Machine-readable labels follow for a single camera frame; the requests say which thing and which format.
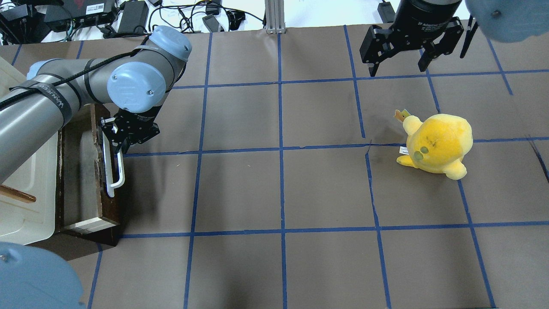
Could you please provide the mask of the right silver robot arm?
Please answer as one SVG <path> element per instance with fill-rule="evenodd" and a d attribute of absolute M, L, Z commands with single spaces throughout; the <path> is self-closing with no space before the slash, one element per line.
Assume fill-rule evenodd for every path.
<path fill-rule="evenodd" d="M 467 27 L 455 16 L 460 4 L 460 0 L 402 0 L 388 29 L 372 25 L 365 33 L 359 54 L 370 76 L 376 76 L 382 61 L 414 50 L 423 50 L 418 69 L 425 72 L 434 59 L 453 53 L 463 35 L 459 56 L 464 58 L 478 30 L 505 43 L 548 31 L 546 0 L 467 0 Z"/>

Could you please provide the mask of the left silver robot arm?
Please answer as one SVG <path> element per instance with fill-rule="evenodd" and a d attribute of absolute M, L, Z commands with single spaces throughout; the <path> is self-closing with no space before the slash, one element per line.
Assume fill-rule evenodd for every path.
<path fill-rule="evenodd" d="M 115 104 L 100 122 L 114 152 L 160 133 L 155 119 L 183 76 L 193 47 L 186 35 L 158 26 L 143 42 L 110 58 L 49 59 L 1 98 L 1 181 L 88 104 Z"/>

